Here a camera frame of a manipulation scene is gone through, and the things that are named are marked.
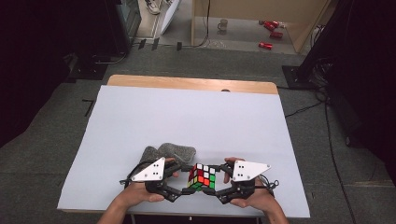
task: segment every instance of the rubik's cube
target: rubik's cube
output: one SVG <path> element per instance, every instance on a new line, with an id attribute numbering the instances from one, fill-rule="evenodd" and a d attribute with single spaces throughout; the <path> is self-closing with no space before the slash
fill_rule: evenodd
<path id="1" fill-rule="evenodd" d="M 206 165 L 196 163 L 190 170 L 188 188 L 200 191 L 202 187 L 215 188 L 216 171 Z"/>

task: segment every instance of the gray carpet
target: gray carpet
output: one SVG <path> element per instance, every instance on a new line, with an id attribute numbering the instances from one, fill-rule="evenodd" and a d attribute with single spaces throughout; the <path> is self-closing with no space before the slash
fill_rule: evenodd
<path id="1" fill-rule="evenodd" d="M 133 48 L 107 68 L 102 81 L 63 83 L 28 130 L 0 148 L 0 223 L 95 223 L 100 214 L 56 210 L 62 186 L 89 117 L 85 113 L 113 74 L 270 81 L 286 86 L 281 65 L 303 56 L 220 49 Z M 279 90 L 286 115 L 317 102 L 312 91 Z M 333 109 L 328 107 L 334 156 L 357 223 L 393 223 L 396 191 L 382 161 L 365 148 L 348 148 Z M 311 218 L 290 223 L 352 223 L 334 171 L 324 105 L 287 118 Z"/>

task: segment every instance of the cable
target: cable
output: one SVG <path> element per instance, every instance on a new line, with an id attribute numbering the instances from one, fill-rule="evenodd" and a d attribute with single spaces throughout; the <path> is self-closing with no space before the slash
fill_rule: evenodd
<path id="1" fill-rule="evenodd" d="M 352 206 L 350 205 L 349 199 L 347 197 L 347 192 L 346 192 L 346 189 L 344 187 L 343 180 L 341 179 L 340 172 L 338 171 L 337 163 L 335 162 L 334 152 L 333 152 L 333 149 L 332 149 L 332 133 L 331 133 L 331 130 L 330 130 L 330 122 L 329 122 L 329 115 L 328 115 L 328 112 L 327 112 L 327 104 L 325 104 L 325 106 L 324 106 L 324 111 L 325 111 L 325 115 L 326 115 L 327 134 L 328 134 L 328 138 L 329 138 L 330 152 L 332 154 L 332 164 L 334 165 L 334 169 L 335 169 L 335 172 L 337 174 L 338 181 L 339 181 L 340 186 L 341 186 L 341 190 L 343 191 L 344 197 L 346 199 L 346 204 L 347 204 L 347 207 L 349 209 L 349 213 L 350 213 L 350 215 L 352 217 L 352 222 L 354 224 L 356 224 L 356 219 L 355 219 L 355 215 L 353 214 Z"/>
<path id="2" fill-rule="evenodd" d="M 96 64 L 114 64 L 114 63 L 119 63 L 120 61 L 122 61 L 126 56 L 126 53 L 124 53 L 122 55 L 122 57 L 114 62 L 108 62 L 108 63 L 96 63 Z"/>
<path id="3" fill-rule="evenodd" d="M 274 181 L 274 182 L 271 183 L 271 182 L 268 180 L 268 178 L 265 177 L 265 175 L 259 175 L 259 179 L 260 179 L 260 181 L 262 182 L 262 186 L 255 186 L 254 188 L 255 188 L 255 189 L 267 189 L 268 192 L 269 192 L 273 197 L 275 197 L 274 189 L 275 189 L 277 186 L 279 186 L 279 181 L 276 180 L 276 181 Z"/>
<path id="4" fill-rule="evenodd" d="M 307 106 L 307 107 L 304 107 L 304 108 L 302 108 L 302 109 L 296 110 L 294 113 L 291 113 L 291 114 L 285 116 L 285 119 L 288 118 L 288 117 L 291 117 L 291 116 L 293 116 L 293 115 L 296 115 L 296 114 L 298 114 L 298 113 L 304 112 L 304 111 L 306 111 L 306 110 L 308 110 L 308 109 L 310 109 L 310 108 L 313 108 L 313 107 L 315 107 L 315 106 L 321 105 L 322 103 L 323 103 L 323 102 L 318 102 L 318 103 L 316 103 L 316 104 L 314 104 L 314 105 Z"/>
<path id="5" fill-rule="evenodd" d="M 199 48 L 201 47 L 206 41 L 209 39 L 209 14 L 210 14 L 210 0 L 209 3 L 207 4 L 207 14 L 206 14 L 206 36 L 204 40 L 201 42 L 201 44 L 197 46 L 192 46 L 192 48 Z"/>
<path id="6" fill-rule="evenodd" d="M 317 91 L 321 87 L 318 87 L 317 89 L 309 90 L 309 89 L 291 89 L 289 87 L 281 87 L 281 86 L 276 86 L 280 90 L 287 90 L 287 91 Z"/>

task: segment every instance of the white table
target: white table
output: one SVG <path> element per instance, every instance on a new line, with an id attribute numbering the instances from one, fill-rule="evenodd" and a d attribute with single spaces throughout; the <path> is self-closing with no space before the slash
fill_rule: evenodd
<path id="1" fill-rule="evenodd" d="M 113 80 L 116 81 L 110 80 L 109 84 L 129 86 L 131 82 L 128 78 L 120 82 L 123 77 L 115 76 Z M 274 93 L 274 84 L 194 78 L 129 78 L 134 80 L 132 83 L 136 86 L 152 87 L 162 83 L 165 88 L 174 85 L 183 88 L 195 86 L 193 83 L 196 86 L 206 83 L 210 89 L 210 83 L 218 86 L 223 83 L 226 89 L 231 90 L 238 90 L 238 87 L 244 89 L 244 86 L 269 87 L 267 89 L 272 90 L 263 94 L 103 86 L 64 183 L 58 209 L 66 212 L 105 211 L 123 189 L 119 181 L 138 164 L 145 147 L 158 148 L 162 143 L 170 142 L 195 147 L 197 154 L 194 162 L 203 164 L 222 164 L 223 158 L 229 156 L 271 164 L 272 169 L 264 175 L 270 181 L 279 181 L 275 195 L 286 216 L 309 217 L 302 181 L 279 95 L 276 91 Z M 223 173 L 217 175 L 217 179 L 222 177 Z M 168 183 L 177 189 L 186 187 L 187 173 L 182 173 L 180 178 L 171 178 Z M 216 184 L 217 190 L 228 187 L 222 181 Z M 182 196 L 174 203 L 141 203 L 130 212 L 262 216 L 262 212 L 253 208 L 222 205 L 216 197 L 202 192 Z"/>

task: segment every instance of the hand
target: hand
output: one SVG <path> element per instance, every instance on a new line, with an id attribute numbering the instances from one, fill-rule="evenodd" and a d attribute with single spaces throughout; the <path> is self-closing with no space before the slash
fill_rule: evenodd
<path id="1" fill-rule="evenodd" d="M 244 161 L 244 159 L 231 157 L 225 158 L 226 162 Z M 224 183 L 230 181 L 228 174 L 224 175 Z M 263 186 L 262 181 L 256 177 L 256 186 Z M 262 210 L 268 216 L 270 223 L 289 223 L 286 220 L 285 214 L 276 199 L 270 194 L 267 189 L 255 189 L 254 193 L 247 199 L 232 199 L 231 204 L 245 208 L 248 206 Z"/>
<path id="2" fill-rule="evenodd" d="M 174 172 L 172 176 L 178 177 L 178 173 Z M 149 193 L 144 183 L 133 182 L 113 200 L 98 223 L 119 224 L 122 222 L 126 211 L 130 207 L 142 202 L 160 202 L 163 201 L 163 199 L 164 197 L 160 194 Z"/>
<path id="3" fill-rule="evenodd" d="M 225 158 L 224 160 L 227 162 L 244 161 L 244 159 L 236 157 Z M 229 181 L 230 176 L 228 174 L 225 174 L 224 183 L 226 184 Z M 258 177 L 256 177 L 255 179 L 255 184 L 256 186 L 263 186 L 262 182 Z M 230 203 L 242 208 L 252 206 L 256 209 L 266 211 L 269 209 L 267 205 L 272 203 L 273 200 L 274 197 L 269 193 L 267 189 L 255 189 L 254 193 L 250 195 L 250 197 L 248 197 L 247 199 L 232 199 Z"/>
<path id="4" fill-rule="evenodd" d="M 173 160 L 174 158 L 168 158 L 165 160 L 165 162 L 173 161 Z M 172 176 L 178 177 L 178 173 L 174 172 Z M 155 202 L 163 201 L 163 199 L 164 197 L 160 194 L 149 193 L 146 190 L 146 186 L 144 183 L 132 182 L 125 190 L 123 190 L 116 197 L 115 201 L 118 201 L 120 205 L 128 209 L 142 202 L 155 203 Z"/>

